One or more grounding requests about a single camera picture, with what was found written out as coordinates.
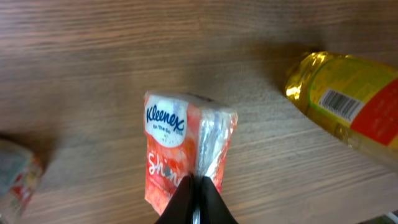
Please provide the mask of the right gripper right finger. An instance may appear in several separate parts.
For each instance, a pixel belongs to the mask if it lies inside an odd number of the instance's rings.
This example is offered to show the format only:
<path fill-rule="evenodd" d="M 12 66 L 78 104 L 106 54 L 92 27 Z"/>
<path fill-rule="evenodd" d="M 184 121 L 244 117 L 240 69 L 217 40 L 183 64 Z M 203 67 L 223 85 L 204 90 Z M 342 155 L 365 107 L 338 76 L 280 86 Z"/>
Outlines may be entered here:
<path fill-rule="evenodd" d="M 199 194 L 201 224 L 238 224 L 209 177 L 203 177 Z"/>

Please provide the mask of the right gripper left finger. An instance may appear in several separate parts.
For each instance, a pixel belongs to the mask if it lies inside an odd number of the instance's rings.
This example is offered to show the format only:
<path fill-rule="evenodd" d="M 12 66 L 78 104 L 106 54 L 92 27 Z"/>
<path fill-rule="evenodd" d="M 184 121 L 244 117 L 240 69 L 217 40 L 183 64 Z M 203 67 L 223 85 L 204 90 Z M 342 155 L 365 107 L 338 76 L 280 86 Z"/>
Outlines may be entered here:
<path fill-rule="evenodd" d="M 155 224 L 192 224 L 195 209 L 195 178 L 185 176 Z"/>

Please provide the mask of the red tissue pack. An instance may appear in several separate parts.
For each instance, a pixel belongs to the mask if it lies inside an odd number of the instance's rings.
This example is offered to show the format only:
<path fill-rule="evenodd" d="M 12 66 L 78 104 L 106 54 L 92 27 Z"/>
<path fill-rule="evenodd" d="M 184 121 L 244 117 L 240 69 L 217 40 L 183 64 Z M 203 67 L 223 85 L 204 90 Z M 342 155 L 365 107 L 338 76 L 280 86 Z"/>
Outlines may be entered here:
<path fill-rule="evenodd" d="M 209 177 L 220 191 L 238 114 L 231 107 L 189 93 L 144 95 L 147 138 L 145 200 L 162 214 L 181 180 Z"/>

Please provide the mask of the green lidded cup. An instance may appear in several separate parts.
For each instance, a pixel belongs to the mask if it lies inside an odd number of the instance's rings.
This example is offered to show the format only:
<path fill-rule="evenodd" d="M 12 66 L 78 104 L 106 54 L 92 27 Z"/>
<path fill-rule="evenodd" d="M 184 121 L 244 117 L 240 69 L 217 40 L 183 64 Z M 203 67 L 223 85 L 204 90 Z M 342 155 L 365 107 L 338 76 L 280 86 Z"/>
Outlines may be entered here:
<path fill-rule="evenodd" d="M 1 140 L 1 224 L 20 219 L 42 174 L 41 163 L 31 150 Z"/>

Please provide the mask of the yellow dish soap bottle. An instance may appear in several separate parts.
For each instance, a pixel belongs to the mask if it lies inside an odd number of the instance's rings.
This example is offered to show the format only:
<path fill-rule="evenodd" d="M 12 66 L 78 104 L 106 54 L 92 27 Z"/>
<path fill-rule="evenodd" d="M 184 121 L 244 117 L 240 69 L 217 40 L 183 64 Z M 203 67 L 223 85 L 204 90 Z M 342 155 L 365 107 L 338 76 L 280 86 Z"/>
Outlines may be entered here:
<path fill-rule="evenodd" d="M 397 69 L 352 55 L 305 54 L 284 95 L 349 147 L 397 170 Z"/>

